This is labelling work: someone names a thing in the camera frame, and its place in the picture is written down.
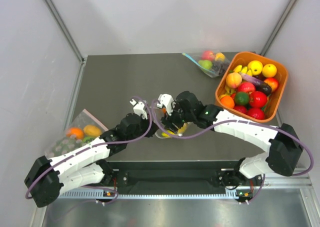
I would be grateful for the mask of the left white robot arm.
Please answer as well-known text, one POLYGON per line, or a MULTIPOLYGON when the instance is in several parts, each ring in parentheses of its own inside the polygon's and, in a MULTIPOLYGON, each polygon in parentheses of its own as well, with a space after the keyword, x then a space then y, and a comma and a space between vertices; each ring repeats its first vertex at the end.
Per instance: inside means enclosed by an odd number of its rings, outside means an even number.
POLYGON ((114 174, 105 159, 123 151, 128 143, 152 137, 157 130, 151 116, 142 119, 129 113, 116 127, 76 150, 50 159, 44 155, 37 158, 24 180, 26 199, 42 208, 69 190, 98 183, 109 185, 114 174))

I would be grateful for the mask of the fake yellow banana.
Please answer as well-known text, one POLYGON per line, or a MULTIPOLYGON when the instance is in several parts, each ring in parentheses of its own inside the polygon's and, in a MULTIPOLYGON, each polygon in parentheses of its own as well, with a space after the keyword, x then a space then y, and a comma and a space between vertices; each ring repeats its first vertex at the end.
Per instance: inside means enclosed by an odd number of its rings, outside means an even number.
MULTIPOLYGON (((179 128, 177 131, 172 131, 169 129, 165 129, 165 131, 168 132, 170 135, 182 137, 184 135, 184 133, 186 132, 186 130, 188 129, 188 126, 189 126, 189 123, 184 123, 184 125, 181 128, 179 128)), ((160 138, 161 139, 169 139, 169 138, 171 138, 170 135, 168 135, 167 133, 162 131, 160 134, 160 138)))

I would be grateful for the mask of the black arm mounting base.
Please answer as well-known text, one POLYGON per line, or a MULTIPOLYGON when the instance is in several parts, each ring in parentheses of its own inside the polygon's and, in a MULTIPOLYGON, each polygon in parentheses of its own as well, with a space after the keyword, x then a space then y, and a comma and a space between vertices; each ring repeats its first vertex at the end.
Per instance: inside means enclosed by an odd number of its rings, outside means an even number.
POLYGON ((259 188, 262 175, 237 177, 232 160, 109 161, 99 187, 116 187, 120 194, 222 194, 226 188, 259 188))

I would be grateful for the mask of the polka dot zip bag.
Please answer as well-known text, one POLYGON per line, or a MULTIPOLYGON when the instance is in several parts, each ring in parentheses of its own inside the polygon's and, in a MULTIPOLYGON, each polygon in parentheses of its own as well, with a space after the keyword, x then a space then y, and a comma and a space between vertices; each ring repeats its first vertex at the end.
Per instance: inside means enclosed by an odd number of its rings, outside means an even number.
MULTIPOLYGON (((162 127, 164 129, 169 129, 171 131, 177 131, 178 130, 178 126, 173 124, 173 128, 171 127, 165 127, 165 124, 163 123, 162 119, 165 118, 165 117, 168 117, 169 115, 167 113, 163 113, 162 112, 162 109, 156 107, 156 106, 153 106, 151 107, 151 110, 154 112, 154 114, 156 115, 157 117, 157 120, 162 124, 162 127)), ((155 136, 158 138, 158 139, 168 139, 168 138, 160 138, 160 135, 161 135, 161 132, 163 132, 162 130, 157 130, 155 132, 155 136)))

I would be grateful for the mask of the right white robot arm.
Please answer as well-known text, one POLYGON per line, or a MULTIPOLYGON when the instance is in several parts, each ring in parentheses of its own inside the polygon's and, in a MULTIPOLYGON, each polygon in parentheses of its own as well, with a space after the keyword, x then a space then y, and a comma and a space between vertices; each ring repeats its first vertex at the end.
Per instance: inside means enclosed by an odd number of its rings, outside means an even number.
POLYGON ((271 126, 250 121, 217 105, 203 104, 189 91, 176 98, 161 94, 156 106, 166 110, 161 118, 165 130, 176 132, 185 123, 193 123, 201 129, 231 135, 260 148, 261 154, 240 159, 234 168, 233 179, 239 185, 268 173, 292 176, 304 149, 291 125, 271 126))

